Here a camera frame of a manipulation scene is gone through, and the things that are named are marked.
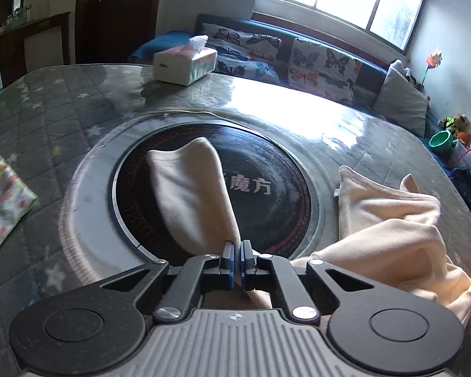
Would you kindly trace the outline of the cream fleece garment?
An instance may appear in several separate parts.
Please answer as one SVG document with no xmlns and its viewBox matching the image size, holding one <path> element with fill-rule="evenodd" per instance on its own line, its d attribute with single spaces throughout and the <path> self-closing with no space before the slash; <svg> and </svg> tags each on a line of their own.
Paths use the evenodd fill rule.
<svg viewBox="0 0 471 377">
<path fill-rule="evenodd" d="M 166 229 L 183 250 L 219 254 L 227 242 L 240 248 L 222 163 L 206 138 L 175 151 L 148 151 L 145 159 Z M 466 325 L 471 277 L 447 255 L 437 198 L 420 193 L 411 175 L 393 189 L 348 166 L 338 172 L 339 240 L 311 258 L 434 301 Z"/>
</svg>

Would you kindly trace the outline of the floral fabric storage bag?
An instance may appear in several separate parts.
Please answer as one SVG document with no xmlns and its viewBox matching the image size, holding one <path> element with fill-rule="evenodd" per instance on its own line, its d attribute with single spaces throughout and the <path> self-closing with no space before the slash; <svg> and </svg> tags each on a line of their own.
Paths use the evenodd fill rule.
<svg viewBox="0 0 471 377">
<path fill-rule="evenodd" d="M 0 247 L 17 223 L 30 211 L 36 194 L 0 156 Z"/>
</svg>

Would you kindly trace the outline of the black round induction cooktop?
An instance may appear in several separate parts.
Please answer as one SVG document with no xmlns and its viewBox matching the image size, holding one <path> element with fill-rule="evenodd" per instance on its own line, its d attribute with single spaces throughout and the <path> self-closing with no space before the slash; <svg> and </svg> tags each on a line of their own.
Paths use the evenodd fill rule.
<svg viewBox="0 0 471 377">
<path fill-rule="evenodd" d="M 174 265 L 244 239 L 260 253 L 291 257 L 313 216 L 311 191 L 292 156 L 227 123 L 147 134 L 116 169 L 113 204 L 130 240 Z"/>
</svg>

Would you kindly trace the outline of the green plastic bowl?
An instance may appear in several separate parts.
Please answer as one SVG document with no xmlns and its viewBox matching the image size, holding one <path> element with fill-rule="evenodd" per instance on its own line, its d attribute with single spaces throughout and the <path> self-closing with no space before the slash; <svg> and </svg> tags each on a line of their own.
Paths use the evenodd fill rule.
<svg viewBox="0 0 471 377">
<path fill-rule="evenodd" d="M 432 135 L 428 145 L 435 154 L 449 151 L 453 145 L 453 135 L 449 130 L 442 130 Z"/>
</svg>

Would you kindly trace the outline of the grey quilted star table cover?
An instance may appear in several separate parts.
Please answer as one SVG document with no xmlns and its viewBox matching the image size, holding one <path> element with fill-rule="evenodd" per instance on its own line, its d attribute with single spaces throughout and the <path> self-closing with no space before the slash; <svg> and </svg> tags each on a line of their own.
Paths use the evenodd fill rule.
<svg viewBox="0 0 471 377">
<path fill-rule="evenodd" d="M 152 78 L 149 66 L 53 66 L 0 92 L 0 155 L 37 201 L 0 247 L 0 376 L 20 373 L 7 341 L 24 307 L 74 288 L 58 235 L 62 198 L 83 157 L 107 133 L 137 117 L 213 113 L 276 139 L 323 195 L 347 165 L 397 187 L 411 175 L 441 203 L 438 229 L 454 264 L 471 275 L 471 212 L 421 141 L 392 123 L 300 91 L 210 75 L 188 88 Z"/>
</svg>

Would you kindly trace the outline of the stuffed toy pile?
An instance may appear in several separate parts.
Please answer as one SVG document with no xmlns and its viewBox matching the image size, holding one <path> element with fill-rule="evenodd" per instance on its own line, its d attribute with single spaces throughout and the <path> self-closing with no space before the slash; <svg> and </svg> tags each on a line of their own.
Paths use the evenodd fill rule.
<svg viewBox="0 0 471 377">
<path fill-rule="evenodd" d="M 454 139 L 463 145 L 471 144 L 471 134 L 468 131 L 469 120 L 464 114 L 457 114 L 454 117 L 444 117 L 438 123 L 442 130 L 448 130 Z"/>
</svg>

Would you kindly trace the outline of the grey pillow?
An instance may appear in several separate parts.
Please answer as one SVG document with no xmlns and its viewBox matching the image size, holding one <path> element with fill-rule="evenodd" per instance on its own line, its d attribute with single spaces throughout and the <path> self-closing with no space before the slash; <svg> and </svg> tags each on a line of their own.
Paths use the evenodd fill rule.
<svg viewBox="0 0 471 377">
<path fill-rule="evenodd" d="M 425 134 L 427 98 L 409 82 L 400 60 L 390 64 L 373 110 L 417 136 Z"/>
</svg>

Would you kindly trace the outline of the right butterfly print cushion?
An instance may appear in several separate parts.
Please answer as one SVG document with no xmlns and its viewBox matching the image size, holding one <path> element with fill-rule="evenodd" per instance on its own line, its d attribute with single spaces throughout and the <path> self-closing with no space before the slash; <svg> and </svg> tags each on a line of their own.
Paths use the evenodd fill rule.
<svg viewBox="0 0 471 377">
<path fill-rule="evenodd" d="M 295 38 L 288 62 L 288 84 L 330 101 L 353 105 L 361 66 L 360 60 L 342 51 Z"/>
</svg>

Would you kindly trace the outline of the butterfly print cushion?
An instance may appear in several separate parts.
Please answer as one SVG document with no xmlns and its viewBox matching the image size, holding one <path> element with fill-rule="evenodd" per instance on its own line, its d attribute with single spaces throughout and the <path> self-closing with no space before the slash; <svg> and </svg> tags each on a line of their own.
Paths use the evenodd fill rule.
<svg viewBox="0 0 471 377">
<path fill-rule="evenodd" d="M 295 38 L 288 62 L 288 84 L 330 101 L 353 105 L 361 66 L 360 60 L 342 51 Z"/>
<path fill-rule="evenodd" d="M 214 72 L 269 84 L 281 83 L 275 60 L 281 39 L 266 34 L 237 31 L 225 25 L 202 24 L 206 47 L 218 52 Z"/>
</svg>

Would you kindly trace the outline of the white tissue box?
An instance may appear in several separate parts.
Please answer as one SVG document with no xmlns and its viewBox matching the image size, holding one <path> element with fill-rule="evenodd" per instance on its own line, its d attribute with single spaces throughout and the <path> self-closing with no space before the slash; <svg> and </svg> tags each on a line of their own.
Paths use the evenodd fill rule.
<svg viewBox="0 0 471 377">
<path fill-rule="evenodd" d="M 184 45 L 155 53 L 154 79 L 187 87 L 213 72 L 218 52 L 207 43 L 207 35 L 195 36 Z"/>
</svg>

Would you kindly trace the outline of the left butterfly print cushion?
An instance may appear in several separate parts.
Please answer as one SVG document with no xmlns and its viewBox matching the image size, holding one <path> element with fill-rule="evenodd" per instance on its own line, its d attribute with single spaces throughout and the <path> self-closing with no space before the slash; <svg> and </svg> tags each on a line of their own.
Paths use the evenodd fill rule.
<svg viewBox="0 0 471 377">
<path fill-rule="evenodd" d="M 225 25 L 202 24 L 206 47 L 218 52 L 214 72 L 269 84 L 281 83 L 275 60 L 281 39 L 266 34 L 237 31 Z"/>
</svg>

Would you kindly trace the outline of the dark wooden door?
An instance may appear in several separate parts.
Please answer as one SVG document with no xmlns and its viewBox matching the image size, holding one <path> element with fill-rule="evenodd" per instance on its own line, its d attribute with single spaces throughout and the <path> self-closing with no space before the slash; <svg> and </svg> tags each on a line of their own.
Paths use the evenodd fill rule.
<svg viewBox="0 0 471 377">
<path fill-rule="evenodd" d="M 75 60 L 124 63 L 154 37 L 159 0 L 76 0 Z"/>
</svg>

